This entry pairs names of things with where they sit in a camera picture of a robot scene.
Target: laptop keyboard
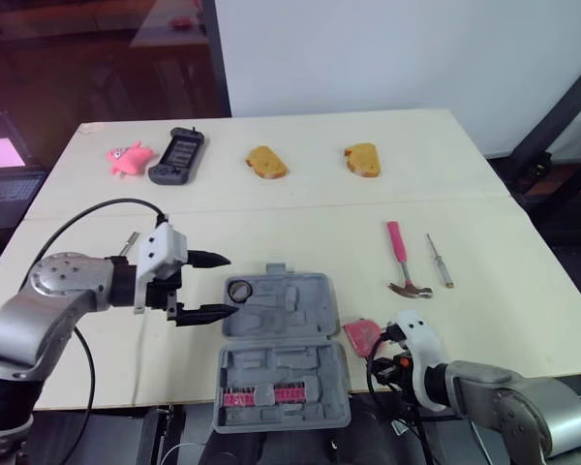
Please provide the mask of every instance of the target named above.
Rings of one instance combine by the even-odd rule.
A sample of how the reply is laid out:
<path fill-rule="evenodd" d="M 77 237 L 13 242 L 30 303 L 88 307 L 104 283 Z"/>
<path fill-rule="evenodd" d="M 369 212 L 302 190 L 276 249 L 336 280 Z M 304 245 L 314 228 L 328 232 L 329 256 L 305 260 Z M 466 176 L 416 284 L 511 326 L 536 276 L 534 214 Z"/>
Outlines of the laptop keyboard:
<path fill-rule="evenodd" d="M 0 181 L 0 202 L 26 201 L 41 179 L 10 179 Z"/>

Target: game controller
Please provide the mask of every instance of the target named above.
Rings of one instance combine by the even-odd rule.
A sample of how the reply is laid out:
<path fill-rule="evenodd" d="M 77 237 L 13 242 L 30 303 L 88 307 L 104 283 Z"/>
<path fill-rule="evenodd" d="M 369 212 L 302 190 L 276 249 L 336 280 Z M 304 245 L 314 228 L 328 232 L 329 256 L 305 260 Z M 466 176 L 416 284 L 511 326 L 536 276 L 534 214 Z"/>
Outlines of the game controller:
<path fill-rule="evenodd" d="M 204 135 L 193 129 L 174 128 L 172 140 L 158 165 L 148 169 L 148 177 L 156 184 L 185 184 L 193 169 Z"/>

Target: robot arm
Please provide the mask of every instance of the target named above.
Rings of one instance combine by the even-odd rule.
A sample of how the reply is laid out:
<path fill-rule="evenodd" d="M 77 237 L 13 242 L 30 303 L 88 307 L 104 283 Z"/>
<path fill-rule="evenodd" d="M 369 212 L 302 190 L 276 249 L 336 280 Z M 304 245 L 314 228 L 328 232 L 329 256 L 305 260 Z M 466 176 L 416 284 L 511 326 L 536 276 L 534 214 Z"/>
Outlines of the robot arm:
<path fill-rule="evenodd" d="M 468 361 L 432 370 L 429 395 L 500 432 L 514 463 L 581 465 L 581 400 L 563 383 Z"/>
<path fill-rule="evenodd" d="M 229 264 L 217 254 L 187 251 L 185 236 L 162 223 L 142 241 L 138 267 L 124 257 L 95 259 L 61 253 L 36 263 L 24 287 L 0 309 L 0 456 L 17 450 L 32 410 L 62 356 L 77 321 L 110 306 L 167 311 L 177 326 L 203 325 L 236 308 L 204 305 L 187 311 L 176 301 L 181 266 Z"/>
<path fill-rule="evenodd" d="M 563 383 L 480 363 L 447 363 L 437 333 L 411 310 L 399 313 L 383 339 L 406 351 L 375 360 L 373 374 L 397 385 L 405 401 L 435 412 L 451 407 L 501 433 L 517 465 L 581 465 L 581 400 Z"/>

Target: claw hammer head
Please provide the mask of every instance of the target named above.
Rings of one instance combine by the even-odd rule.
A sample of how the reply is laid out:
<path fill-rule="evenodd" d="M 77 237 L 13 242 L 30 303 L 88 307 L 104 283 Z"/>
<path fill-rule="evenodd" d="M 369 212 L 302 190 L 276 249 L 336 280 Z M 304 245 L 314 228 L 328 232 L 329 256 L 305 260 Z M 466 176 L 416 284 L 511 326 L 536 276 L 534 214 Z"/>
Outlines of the claw hammer head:
<path fill-rule="evenodd" d="M 430 298 L 433 296 L 433 290 L 430 288 L 421 288 L 418 289 L 416 286 L 414 286 L 413 284 L 411 284 L 410 282 L 408 282 L 404 288 L 400 287 L 400 286 L 396 286 L 394 283 L 389 283 L 387 285 L 387 287 L 389 289 L 391 289 L 393 292 L 395 292 L 398 295 L 401 295 L 402 297 L 408 297 L 408 298 L 418 298 L 418 297 L 422 297 L 422 298 Z"/>

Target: pink toy pig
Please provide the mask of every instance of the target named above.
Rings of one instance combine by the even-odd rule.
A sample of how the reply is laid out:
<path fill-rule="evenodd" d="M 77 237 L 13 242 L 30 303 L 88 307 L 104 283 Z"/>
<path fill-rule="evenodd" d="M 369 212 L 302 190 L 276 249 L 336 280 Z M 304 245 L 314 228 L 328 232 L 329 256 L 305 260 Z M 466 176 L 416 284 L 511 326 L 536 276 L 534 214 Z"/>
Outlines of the pink toy pig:
<path fill-rule="evenodd" d="M 131 147 L 114 148 L 107 153 L 106 158 L 112 162 L 112 174 L 144 174 L 144 167 L 155 156 L 155 152 L 140 145 L 138 141 Z"/>

